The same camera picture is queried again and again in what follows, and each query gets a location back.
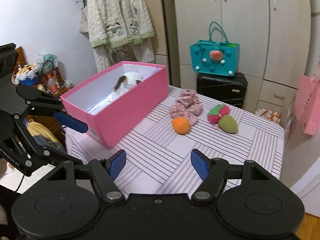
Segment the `orange plush ball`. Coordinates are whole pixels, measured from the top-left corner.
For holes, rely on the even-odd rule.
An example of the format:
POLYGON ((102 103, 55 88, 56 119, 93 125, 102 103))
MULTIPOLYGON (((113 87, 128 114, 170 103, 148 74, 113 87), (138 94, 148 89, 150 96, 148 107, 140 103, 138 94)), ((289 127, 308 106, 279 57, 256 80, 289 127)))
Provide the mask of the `orange plush ball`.
POLYGON ((184 117, 174 118, 171 124, 174 131, 181 135, 187 134, 191 127, 189 120, 184 117))

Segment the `red strawberry plush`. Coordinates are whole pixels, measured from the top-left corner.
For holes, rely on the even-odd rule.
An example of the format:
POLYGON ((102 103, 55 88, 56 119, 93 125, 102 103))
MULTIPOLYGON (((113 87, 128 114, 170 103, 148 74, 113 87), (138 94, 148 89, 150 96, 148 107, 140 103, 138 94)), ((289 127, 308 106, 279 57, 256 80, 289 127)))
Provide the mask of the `red strawberry plush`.
POLYGON ((229 115, 230 111, 231 110, 227 105, 217 105, 208 112, 207 119, 211 124, 215 125, 223 116, 229 115))

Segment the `pink fabric scrunchie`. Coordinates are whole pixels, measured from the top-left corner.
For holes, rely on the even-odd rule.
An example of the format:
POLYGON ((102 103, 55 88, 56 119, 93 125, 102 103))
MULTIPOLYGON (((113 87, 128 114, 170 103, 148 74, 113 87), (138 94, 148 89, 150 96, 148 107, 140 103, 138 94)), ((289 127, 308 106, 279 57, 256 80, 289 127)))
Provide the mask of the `pink fabric scrunchie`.
POLYGON ((195 90, 182 90, 180 97, 175 101, 170 109, 170 116, 174 118, 185 118, 194 126, 198 121, 198 116, 203 111, 203 105, 199 101, 195 90))

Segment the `white brown plush dog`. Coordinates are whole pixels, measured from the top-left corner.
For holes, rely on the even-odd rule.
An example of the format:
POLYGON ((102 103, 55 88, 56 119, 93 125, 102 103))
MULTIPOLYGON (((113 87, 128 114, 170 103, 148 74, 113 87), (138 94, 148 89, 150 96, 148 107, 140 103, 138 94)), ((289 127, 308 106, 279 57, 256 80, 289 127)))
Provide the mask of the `white brown plush dog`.
POLYGON ((108 102, 113 102, 143 81, 143 75, 139 72, 126 72, 122 75, 113 88, 113 92, 107 97, 108 102))

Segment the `green plush avocado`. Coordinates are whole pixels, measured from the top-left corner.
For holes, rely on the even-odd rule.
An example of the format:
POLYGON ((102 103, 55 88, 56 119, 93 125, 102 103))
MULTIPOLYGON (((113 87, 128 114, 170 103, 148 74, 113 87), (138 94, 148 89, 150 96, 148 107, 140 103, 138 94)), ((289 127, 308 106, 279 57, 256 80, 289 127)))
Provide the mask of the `green plush avocado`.
POLYGON ((226 133, 238 133, 238 123, 230 115, 224 115, 218 122, 219 127, 226 133))

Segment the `striped white tablecloth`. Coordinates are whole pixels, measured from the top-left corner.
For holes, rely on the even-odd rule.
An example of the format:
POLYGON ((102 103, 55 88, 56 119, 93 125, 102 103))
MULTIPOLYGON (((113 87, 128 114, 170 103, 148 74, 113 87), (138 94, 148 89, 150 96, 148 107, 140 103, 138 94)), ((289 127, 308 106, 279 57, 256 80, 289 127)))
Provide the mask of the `striped white tablecloth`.
POLYGON ((223 158, 231 164, 256 161, 273 176, 280 177, 285 137, 282 127, 232 107, 231 116, 238 123, 238 132, 225 133, 207 120, 207 113, 218 102, 199 96, 202 114, 188 134, 179 135, 172 128, 169 110, 180 93, 181 89, 170 87, 167 98, 112 149, 86 134, 67 129, 67 152, 88 163, 125 150, 126 166, 116 179, 123 194, 192 194, 201 183, 190 162, 195 148, 209 158, 223 158))

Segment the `pink cardboard box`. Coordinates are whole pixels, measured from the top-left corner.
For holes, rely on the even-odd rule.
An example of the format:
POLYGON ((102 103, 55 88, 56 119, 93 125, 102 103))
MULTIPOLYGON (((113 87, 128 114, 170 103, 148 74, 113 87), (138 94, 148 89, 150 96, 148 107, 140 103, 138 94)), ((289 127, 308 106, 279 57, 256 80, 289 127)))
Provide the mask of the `pink cardboard box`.
POLYGON ((87 134, 112 148, 168 94, 167 68, 164 65, 121 61, 76 85, 62 96, 63 106, 72 117, 88 126, 87 134), (86 110, 103 101, 126 72, 139 72, 143 81, 114 100, 96 115, 86 110))

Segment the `paper sheet in box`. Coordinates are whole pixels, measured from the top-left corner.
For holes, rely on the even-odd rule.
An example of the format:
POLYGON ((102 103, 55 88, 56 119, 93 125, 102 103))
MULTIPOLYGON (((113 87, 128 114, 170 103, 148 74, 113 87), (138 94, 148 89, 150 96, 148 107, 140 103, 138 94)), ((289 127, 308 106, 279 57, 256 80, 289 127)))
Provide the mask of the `paper sheet in box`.
POLYGON ((113 99, 108 97, 105 98, 103 101, 97 103, 94 106, 89 107, 86 112, 92 115, 98 114, 100 111, 105 109, 108 105, 110 105, 113 102, 113 99))

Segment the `colourful gift bag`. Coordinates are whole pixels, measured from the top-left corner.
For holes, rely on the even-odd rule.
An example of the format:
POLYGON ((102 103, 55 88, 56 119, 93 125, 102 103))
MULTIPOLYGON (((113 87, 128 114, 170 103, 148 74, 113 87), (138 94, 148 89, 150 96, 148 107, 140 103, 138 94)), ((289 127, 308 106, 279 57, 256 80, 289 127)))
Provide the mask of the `colourful gift bag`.
POLYGON ((255 115, 262 117, 266 120, 270 120, 276 124, 280 123, 281 114, 278 112, 272 112, 271 110, 266 110, 264 108, 255 111, 255 115))

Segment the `black suitcase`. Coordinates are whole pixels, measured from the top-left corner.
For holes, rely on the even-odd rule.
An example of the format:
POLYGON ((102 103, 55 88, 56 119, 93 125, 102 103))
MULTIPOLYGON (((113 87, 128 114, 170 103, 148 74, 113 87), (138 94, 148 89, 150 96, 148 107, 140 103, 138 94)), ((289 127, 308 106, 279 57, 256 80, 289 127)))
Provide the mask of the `black suitcase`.
POLYGON ((199 94, 238 108, 244 106, 247 86, 247 79, 242 73, 231 77, 202 73, 197 75, 196 90, 199 94))

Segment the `cream canvas tote bag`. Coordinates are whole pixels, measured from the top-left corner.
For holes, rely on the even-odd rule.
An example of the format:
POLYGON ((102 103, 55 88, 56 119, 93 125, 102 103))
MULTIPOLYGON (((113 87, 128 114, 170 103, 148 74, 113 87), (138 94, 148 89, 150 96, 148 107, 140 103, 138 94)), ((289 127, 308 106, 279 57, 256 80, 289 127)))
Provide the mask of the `cream canvas tote bag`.
POLYGON ((87 8, 81 9, 81 20, 79 26, 80 33, 88 33, 88 22, 87 22, 87 8))

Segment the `pink paper bag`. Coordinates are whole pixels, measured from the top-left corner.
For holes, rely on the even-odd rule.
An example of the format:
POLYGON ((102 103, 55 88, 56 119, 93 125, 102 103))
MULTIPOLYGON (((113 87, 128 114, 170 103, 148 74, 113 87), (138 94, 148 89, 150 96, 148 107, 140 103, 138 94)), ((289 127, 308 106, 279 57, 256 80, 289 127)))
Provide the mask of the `pink paper bag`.
POLYGON ((293 111, 302 131, 315 135, 319 128, 319 64, 311 77, 300 78, 293 111))

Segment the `white knit cardigan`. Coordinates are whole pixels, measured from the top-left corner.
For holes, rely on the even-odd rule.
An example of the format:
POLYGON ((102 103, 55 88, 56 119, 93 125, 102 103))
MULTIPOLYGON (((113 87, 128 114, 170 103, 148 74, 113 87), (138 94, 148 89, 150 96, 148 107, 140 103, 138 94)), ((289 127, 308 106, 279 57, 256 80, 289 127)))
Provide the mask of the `white knit cardigan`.
POLYGON ((120 61, 155 61, 155 32, 144 0, 87 0, 86 9, 98 72, 120 61))

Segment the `teal felt tote bag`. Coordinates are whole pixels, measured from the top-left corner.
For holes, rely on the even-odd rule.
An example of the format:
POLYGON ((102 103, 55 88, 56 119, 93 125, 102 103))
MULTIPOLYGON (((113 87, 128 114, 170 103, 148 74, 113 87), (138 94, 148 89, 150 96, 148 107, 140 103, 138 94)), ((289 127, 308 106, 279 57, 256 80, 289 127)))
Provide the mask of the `teal felt tote bag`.
POLYGON ((189 46, 193 71, 201 74, 235 76, 240 59, 240 44, 229 42, 224 29, 215 21, 209 25, 208 37, 208 40, 199 40, 189 46), (225 42, 213 41, 211 28, 214 24, 221 30, 225 42))

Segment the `beige tall cabinet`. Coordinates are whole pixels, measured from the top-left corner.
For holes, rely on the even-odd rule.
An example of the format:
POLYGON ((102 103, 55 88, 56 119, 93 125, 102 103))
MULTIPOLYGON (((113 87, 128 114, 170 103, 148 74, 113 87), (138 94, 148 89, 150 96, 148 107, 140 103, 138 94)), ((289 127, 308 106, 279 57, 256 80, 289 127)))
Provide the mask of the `beige tall cabinet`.
POLYGON ((163 16, 162 0, 145 0, 155 32, 151 39, 155 54, 155 63, 166 66, 168 83, 170 83, 169 59, 167 52, 167 36, 163 16))

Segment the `grey three-door wardrobe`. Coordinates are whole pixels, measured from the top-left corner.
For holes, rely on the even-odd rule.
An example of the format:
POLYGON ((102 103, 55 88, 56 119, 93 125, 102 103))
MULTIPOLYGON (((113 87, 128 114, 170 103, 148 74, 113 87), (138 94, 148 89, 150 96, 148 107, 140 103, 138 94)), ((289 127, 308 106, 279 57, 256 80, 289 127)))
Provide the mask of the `grey three-door wardrobe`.
POLYGON ((238 70, 248 81, 244 109, 281 111, 304 74, 311 34, 310 0, 174 0, 180 87, 195 89, 189 47, 198 40, 240 46, 238 70))

